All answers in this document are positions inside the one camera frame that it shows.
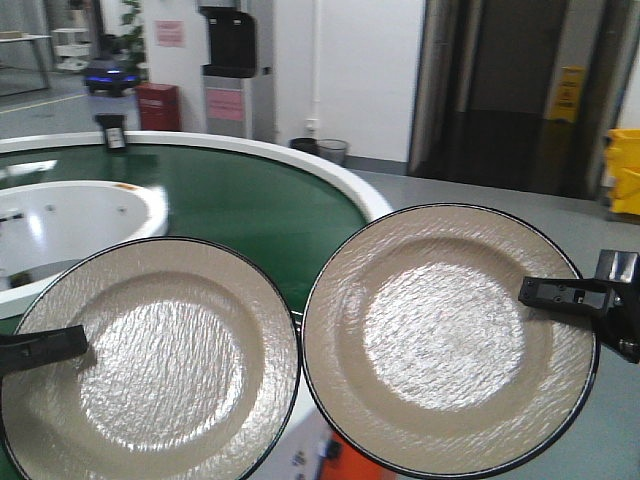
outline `plate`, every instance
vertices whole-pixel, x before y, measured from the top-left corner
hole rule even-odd
[[[590,390],[590,322],[517,300],[523,276],[575,278],[540,232],[469,205],[403,210],[318,276],[304,368],[329,422],[387,468],[480,478],[548,447]]]
[[[289,311],[232,251],[180,238],[101,252],[52,284],[17,333],[82,324],[83,357],[9,375],[9,453],[32,479],[238,479],[297,391]]]

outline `yellow bin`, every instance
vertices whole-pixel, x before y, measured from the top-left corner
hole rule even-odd
[[[611,211],[640,215],[640,130],[609,130],[607,170],[615,179]]]

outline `plate rim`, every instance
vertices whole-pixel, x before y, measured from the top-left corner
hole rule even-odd
[[[262,452],[262,454],[255,460],[255,462],[251,466],[248,467],[247,470],[245,470],[239,477],[237,477],[235,479],[235,480],[246,480],[249,476],[251,476],[251,474],[253,474],[260,467],[260,465],[262,465],[264,463],[264,461],[267,459],[269,454],[272,452],[272,450],[275,448],[275,446],[280,441],[280,439],[282,437],[282,434],[283,434],[287,424],[289,423],[289,420],[291,418],[291,414],[292,414],[294,406],[296,404],[296,400],[298,398],[299,389],[300,389],[300,381],[301,381],[301,376],[302,376],[302,359],[303,359],[303,357],[302,357],[302,344],[300,342],[300,336],[298,335],[298,333],[296,331],[295,319],[294,319],[294,316],[292,314],[291,308],[287,304],[284,296],[282,295],[282,292],[277,287],[277,285],[275,284],[273,279],[262,268],[260,268],[253,260],[251,260],[246,255],[238,252],[237,250],[234,250],[231,247],[228,247],[228,246],[226,246],[224,244],[221,244],[221,243],[212,242],[212,241],[209,241],[209,240],[203,240],[203,239],[195,238],[195,237],[179,236],[179,235],[167,235],[167,236],[159,236],[159,237],[139,238],[139,239],[134,239],[134,240],[129,240],[129,241],[125,241],[125,242],[122,242],[122,243],[118,243],[116,245],[112,245],[112,246],[110,246],[108,248],[105,248],[105,249],[103,249],[103,250],[101,250],[99,252],[96,252],[96,253],[86,257],[85,259],[83,259],[79,263],[73,265],[72,267],[70,267],[69,269],[65,270],[63,273],[61,273],[51,284],[49,284],[32,301],[32,303],[29,305],[29,308],[25,311],[25,313],[22,315],[20,321],[18,322],[18,325],[16,326],[16,328],[14,330],[14,334],[19,332],[19,330],[23,326],[23,324],[25,322],[25,319],[27,318],[28,314],[35,308],[35,305],[40,300],[40,298],[44,297],[52,288],[54,288],[55,285],[57,285],[58,282],[62,281],[63,278],[66,278],[68,275],[70,275],[75,270],[77,270],[79,268],[82,268],[83,265],[91,262],[92,260],[94,260],[97,257],[106,255],[108,253],[111,253],[111,252],[113,252],[115,250],[119,250],[119,249],[124,248],[124,247],[129,247],[129,246],[132,246],[132,245],[137,245],[137,244],[142,244],[142,243],[165,242],[165,241],[184,241],[184,242],[188,242],[188,243],[196,243],[196,244],[200,244],[200,245],[204,245],[204,246],[208,246],[208,247],[214,247],[214,248],[217,248],[219,250],[222,250],[225,253],[228,253],[228,254],[231,254],[231,255],[235,256],[237,259],[245,262],[249,267],[252,268],[253,271],[257,272],[267,282],[267,284],[271,287],[271,290],[276,294],[276,296],[278,297],[278,299],[282,303],[282,306],[284,307],[285,311],[287,312],[287,317],[289,319],[289,326],[291,328],[291,332],[292,332],[292,335],[293,335],[293,338],[294,338],[295,349],[296,349],[296,360],[297,360],[296,367],[295,367],[296,378],[295,378],[294,385],[293,385],[292,396],[291,396],[291,399],[289,400],[289,404],[287,406],[287,411],[286,411],[286,413],[285,413],[285,415],[284,415],[284,417],[282,419],[282,423],[281,423],[280,427],[278,428],[277,432],[275,433],[274,437],[270,441],[270,443],[269,443],[268,447],[266,448],[266,450],[264,452]],[[3,387],[4,387],[3,378],[0,377],[0,444],[2,445],[2,449],[4,450],[7,458],[10,460],[10,462],[12,464],[12,467],[18,472],[18,474],[20,476],[22,476],[23,479],[25,479],[25,480],[37,480],[37,479],[29,476],[29,474],[24,470],[22,464],[17,459],[14,450],[11,448],[11,442],[10,442],[9,436],[7,435],[7,430],[6,430],[5,422],[4,422],[4,412],[3,412],[3,408],[2,408],[2,405],[3,405],[3,403],[2,403],[2,394],[4,392],[4,388]]]
[[[547,450],[551,445],[553,445],[560,437],[562,437],[562,435],[569,429],[569,427],[573,424],[573,422],[578,418],[580,412],[582,411],[582,409],[584,408],[587,399],[589,398],[589,395],[591,393],[591,390],[593,389],[593,385],[595,382],[595,378],[596,378],[596,374],[597,374],[597,370],[598,370],[598,366],[599,366],[599,360],[600,360],[600,348],[601,348],[601,344],[600,344],[600,340],[596,334],[596,331],[593,327],[593,322],[591,321],[591,336],[593,339],[592,342],[592,348],[591,348],[591,362],[589,365],[589,374],[587,375],[587,378],[585,380],[584,385],[582,386],[582,390],[580,392],[580,395],[576,401],[576,403],[573,405],[573,408],[571,409],[570,412],[567,413],[564,421],[558,425],[558,427],[551,433],[549,434],[549,436],[547,438],[545,438],[542,442],[540,442],[539,444],[537,444],[535,447],[533,447],[532,449],[528,450],[527,452],[523,453],[522,455],[508,461],[505,463],[502,463],[500,465],[496,465],[490,468],[486,468],[486,469],[481,469],[481,470],[475,470],[475,471],[470,471],[470,472],[461,472],[461,473],[434,473],[434,472],[423,472],[423,471],[419,471],[419,470],[413,470],[410,468],[405,468],[402,467],[400,465],[391,463],[383,458],[381,458],[380,456],[376,455],[375,453],[367,450],[366,448],[362,447],[361,445],[359,445],[355,440],[353,440],[348,434],[347,432],[344,431],[344,429],[338,425],[336,423],[336,421],[331,417],[331,415],[329,414],[329,412],[327,411],[327,409],[325,408],[325,406],[323,405],[322,401],[319,398],[319,395],[314,387],[313,384],[313,380],[311,379],[311,375],[310,375],[310,371],[309,371],[309,364],[308,364],[308,360],[307,360],[307,355],[306,355],[306,323],[307,323],[307,313],[309,310],[309,306],[310,306],[310,301],[311,301],[311,297],[313,296],[314,291],[316,290],[316,287],[318,286],[318,283],[320,281],[320,279],[322,278],[323,274],[325,273],[325,271],[327,270],[329,264],[331,262],[333,262],[334,258],[337,257],[340,252],[357,236],[359,236],[360,234],[364,233],[365,231],[367,231],[368,229],[370,229],[371,227],[373,227],[374,225],[377,225],[378,223],[381,223],[383,221],[385,221],[388,218],[391,217],[395,217],[397,215],[402,215],[411,211],[415,211],[415,210],[421,210],[421,209],[426,209],[426,208],[432,208],[432,207],[456,207],[456,208],[469,208],[469,209],[475,209],[475,210],[480,210],[480,211],[484,211],[484,212],[489,212],[492,214],[496,214],[498,216],[507,218],[508,220],[514,221],[515,223],[525,227],[526,229],[530,230],[532,233],[538,235],[540,238],[542,238],[549,246],[551,246],[559,255],[560,257],[567,263],[567,265],[569,266],[569,268],[572,270],[573,274],[576,276],[576,278],[578,279],[582,279],[583,276],[580,272],[580,270],[577,268],[577,266],[573,263],[573,261],[567,256],[567,254],[565,254],[562,249],[551,239],[549,238],[547,235],[545,235],[541,230],[539,230],[538,228],[534,227],[532,224],[522,220],[521,218],[512,215],[510,213],[507,213],[503,210],[499,210],[496,208],[492,208],[492,207],[486,207],[486,206],[482,206],[482,205],[475,205],[475,204],[471,204],[471,203],[457,203],[457,202],[437,202],[437,203],[429,203],[429,204],[422,204],[422,205],[414,205],[411,207],[407,207],[407,208],[402,208],[399,210],[396,210],[394,212],[391,212],[387,215],[384,215],[370,223],[368,223],[367,225],[365,225],[364,227],[362,227],[360,230],[358,230],[357,232],[355,232],[354,234],[352,234],[348,239],[346,239],[336,250],[335,252],[331,255],[331,257],[325,262],[324,266],[322,267],[322,269],[320,270],[320,272],[318,273],[318,275],[316,276],[316,279],[313,283],[313,286],[311,287],[311,291],[309,292],[309,296],[307,297],[307,303],[305,304],[305,309],[304,309],[304,316],[302,319],[302,326],[300,329],[300,345],[301,345],[301,351],[302,351],[302,370],[304,373],[304,379],[307,383],[307,386],[309,388],[309,391],[311,393],[311,397],[316,405],[316,407],[318,408],[318,410],[320,411],[320,413],[322,414],[322,416],[324,417],[324,419],[328,422],[328,424],[331,426],[331,428],[334,429],[334,431],[350,446],[352,446],[356,451],[358,451],[360,454],[362,454],[364,457],[368,458],[369,460],[374,461],[375,463],[381,465],[382,467],[395,472],[395,473],[399,473],[401,475],[407,475],[410,477],[414,477],[414,478],[420,478],[420,479],[425,479],[425,480],[452,480],[452,479],[463,479],[463,480],[475,480],[475,479],[481,479],[481,478],[487,478],[487,477],[491,477],[494,475],[499,475],[501,473],[505,473],[509,470],[513,470],[514,468],[517,468],[527,462],[529,462],[530,460],[532,460],[533,458],[537,457],[538,455],[540,455],[542,452],[544,452],[545,450]]]

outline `black bracket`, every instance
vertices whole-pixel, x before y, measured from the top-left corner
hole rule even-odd
[[[593,318],[602,343],[640,363],[640,254],[602,250],[591,279],[524,277],[518,300]]]
[[[0,376],[61,362],[85,353],[82,325],[20,335],[0,335]]]

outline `doorway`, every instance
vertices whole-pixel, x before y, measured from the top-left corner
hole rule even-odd
[[[443,10],[425,19],[407,173],[594,198],[604,141],[588,140],[615,121],[611,99],[637,48],[637,2],[434,3]],[[577,118],[548,120],[558,72],[574,64],[586,71]]]

